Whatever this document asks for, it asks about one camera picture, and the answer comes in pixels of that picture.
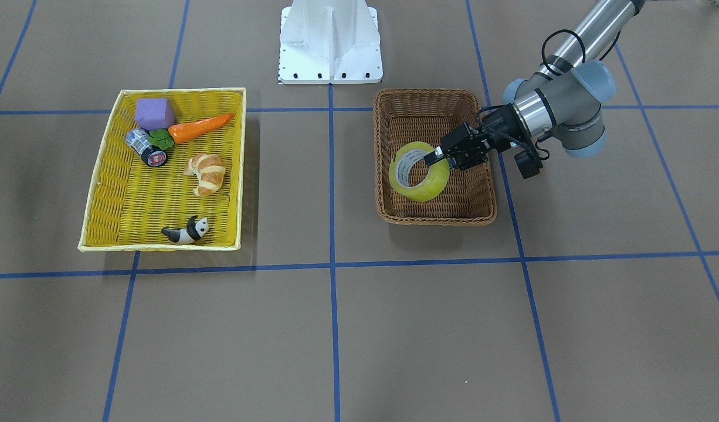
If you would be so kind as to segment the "yellow-green tape roll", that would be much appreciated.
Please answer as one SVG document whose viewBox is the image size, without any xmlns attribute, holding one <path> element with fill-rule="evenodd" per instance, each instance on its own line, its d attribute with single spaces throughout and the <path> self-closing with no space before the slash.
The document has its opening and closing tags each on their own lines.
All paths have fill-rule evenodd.
<svg viewBox="0 0 719 422">
<path fill-rule="evenodd" d="M 434 147 L 427 142 L 409 142 L 391 159 L 387 175 L 397 194 L 414 202 L 426 202 L 442 194 L 450 179 L 450 168 L 440 162 L 427 166 L 423 157 Z"/>
</svg>

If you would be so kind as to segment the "brown wicker basket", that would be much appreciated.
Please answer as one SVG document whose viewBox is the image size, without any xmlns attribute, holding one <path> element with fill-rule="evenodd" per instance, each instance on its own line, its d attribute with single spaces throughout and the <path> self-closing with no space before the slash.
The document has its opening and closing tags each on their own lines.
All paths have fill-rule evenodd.
<svg viewBox="0 0 719 422">
<path fill-rule="evenodd" d="M 491 166 L 456 170 L 443 137 L 474 123 L 479 98 L 464 89 L 381 89 L 375 96 L 375 204 L 388 223 L 486 226 L 498 216 Z"/>
</svg>

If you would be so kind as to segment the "yellow woven basket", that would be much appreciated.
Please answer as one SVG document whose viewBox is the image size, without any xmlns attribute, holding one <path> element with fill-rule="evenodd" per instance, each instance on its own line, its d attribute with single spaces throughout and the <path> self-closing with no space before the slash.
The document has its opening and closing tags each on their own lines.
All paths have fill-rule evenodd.
<svg viewBox="0 0 719 422">
<path fill-rule="evenodd" d="M 233 113 L 225 126 L 195 141 L 172 147 L 168 161 L 158 168 L 142 162 L 124 137 L 137 128 L 138 98 L 167 98 L 177 122 Z M 78 249 L 89 251 L 229 251 L 242 244 L 245 115 L 247 91 L 243 87 L 199 89 L 123 89 L 108 115 L 100 141 Z M 220 155 L 226 174 L 222 187 L 196 197 L 195 176 L 184 166 L 198 153 Z M 209 232 L 189 245 L 175 245 L 162 227 L 185 227 L 191 216 L 207 218 Z"/>
</svg>

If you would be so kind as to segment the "toy croissant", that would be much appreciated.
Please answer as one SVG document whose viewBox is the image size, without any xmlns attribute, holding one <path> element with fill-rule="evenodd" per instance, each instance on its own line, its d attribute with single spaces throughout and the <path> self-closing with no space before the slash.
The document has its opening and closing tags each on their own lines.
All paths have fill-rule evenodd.
<svg viewBox="0 0 719 422">
<path fill-rule="evenodd" d="M 185 176 L 196 176 L 198 186 L 192 191 L 196 197 L 206 197 L 217 192 L 225 180 L 225 161 L 220 155 L 198 153 L 187 160 Z"/>
</svg>

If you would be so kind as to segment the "toy panda figure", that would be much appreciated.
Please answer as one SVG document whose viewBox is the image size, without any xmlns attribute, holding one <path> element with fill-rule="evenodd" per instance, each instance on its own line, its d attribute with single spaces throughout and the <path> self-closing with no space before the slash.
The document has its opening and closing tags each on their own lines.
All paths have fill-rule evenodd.
<svg viewBox="0 0 719 422">
<path fill-rule="evenodd" d="M 207 218 L 198 218 L 191 216 L 185 227 L 171 228 L 169 226 L 162 227 L 160 233 L 167 240 L 175 245 L 189 245 L 198 242 L 204 235 L 209 232 L 209 222 Z"/>
</svg>

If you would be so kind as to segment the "orange toy carrot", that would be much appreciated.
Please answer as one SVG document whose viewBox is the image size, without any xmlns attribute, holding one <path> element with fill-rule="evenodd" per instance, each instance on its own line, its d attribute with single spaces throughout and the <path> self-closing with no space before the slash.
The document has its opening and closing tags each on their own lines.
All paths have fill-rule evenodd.
<svg viewBox="0 0 719 422">
<path fill-rule="evenodd" d="M 167 150 L 178 144 L 193 141 L 194 139 L 218 130 L 235 117 L 233 113 L 219 115 L 218 117 L 204 118 L 196 122 L 186 122 L 170 125 L 148 132 L 148 142 L 161 150 Z"/>
</svg>

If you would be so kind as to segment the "purple foam cube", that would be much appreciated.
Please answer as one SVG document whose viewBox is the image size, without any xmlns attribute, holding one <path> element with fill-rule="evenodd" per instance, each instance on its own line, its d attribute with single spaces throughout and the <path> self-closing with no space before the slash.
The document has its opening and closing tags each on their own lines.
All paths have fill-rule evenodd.
<svg viewBox="0 0 719 422">
<path fill-rule="evenodd" d="M 171 126 L 175 113 L 167 98 L 138 98 L 134 121 L 146 131 L 155 131 Z"/>
</svg>

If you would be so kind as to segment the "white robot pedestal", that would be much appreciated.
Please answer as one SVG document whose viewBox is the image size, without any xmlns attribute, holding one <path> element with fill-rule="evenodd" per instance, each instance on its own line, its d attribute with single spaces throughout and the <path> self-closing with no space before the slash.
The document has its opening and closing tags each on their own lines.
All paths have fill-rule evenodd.
<svg viewBox="0 0 719 422">
<path fill-rule="evenodd" d="M 375 84 L 384 78 L 378 11 L 365 1 L 293 1 L 280 13 L 281 84 Z"/>
</svg>

